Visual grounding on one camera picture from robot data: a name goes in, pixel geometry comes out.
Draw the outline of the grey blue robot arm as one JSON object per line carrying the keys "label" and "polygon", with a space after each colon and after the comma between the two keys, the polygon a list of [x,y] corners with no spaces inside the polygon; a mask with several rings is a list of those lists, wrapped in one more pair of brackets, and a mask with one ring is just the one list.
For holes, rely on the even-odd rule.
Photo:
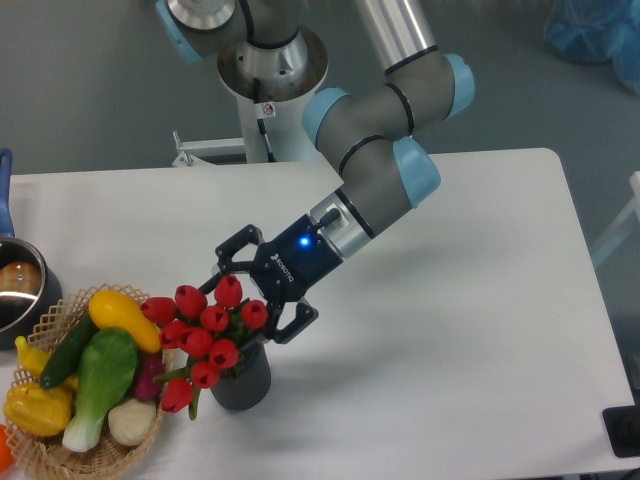
{"label": "grey blue robot arm", "polygon": [[180,154],[237,148],[250,163],[322,157],[341,178],[274,240],[250,225],[216,250],[218,272],[205,290],[247,274],[268,312],[251,340],[286,343],[317,317],[306,292],[439,186],[413,132],[466,108],[473,74],[439,51],[416,1],[357,3],[386,78],[359,99],[323,86],[326,49],[301,25],[295,1],[160,1],[156,10],[185,60],[216,58],[241,122],[240,140],[183,143]]}

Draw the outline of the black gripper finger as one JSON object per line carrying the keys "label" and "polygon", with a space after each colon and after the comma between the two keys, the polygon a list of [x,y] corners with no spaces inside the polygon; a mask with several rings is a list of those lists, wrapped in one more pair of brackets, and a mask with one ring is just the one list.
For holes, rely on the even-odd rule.
{"label": "black gripper finger", "polygon": [[279,328],[279,320],[285,305],[285,302],[269,301],[267,303],[267,321],[257,334],[259,343],[273,341],[277,344],[287,344],[319,317],[318,310],[305,297],[302,297],[295,304],[294,318],[287,325]]}
{"label": "black gripper finger", "polygon": [[227,240],[215,248],[217,262],[211,277],[198,290],[210,294],[224,276],[230,274],[249,274],[255,263],[255,257],[250,260],[234,260],[234,256],[249,245],[259,246],[264,241],[261,230],[253,224],[246,225]]}

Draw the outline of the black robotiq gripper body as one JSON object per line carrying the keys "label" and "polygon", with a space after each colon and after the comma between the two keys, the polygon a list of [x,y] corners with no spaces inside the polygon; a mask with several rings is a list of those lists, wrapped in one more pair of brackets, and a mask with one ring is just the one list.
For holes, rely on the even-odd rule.
{"label": "black robotiq gripper body", "polygon": [[257,250],[249,277],[269,303],[299,301],[343,263],[343,257],[319,232],[319,222],[304,214],[271,241],[252,225]]}

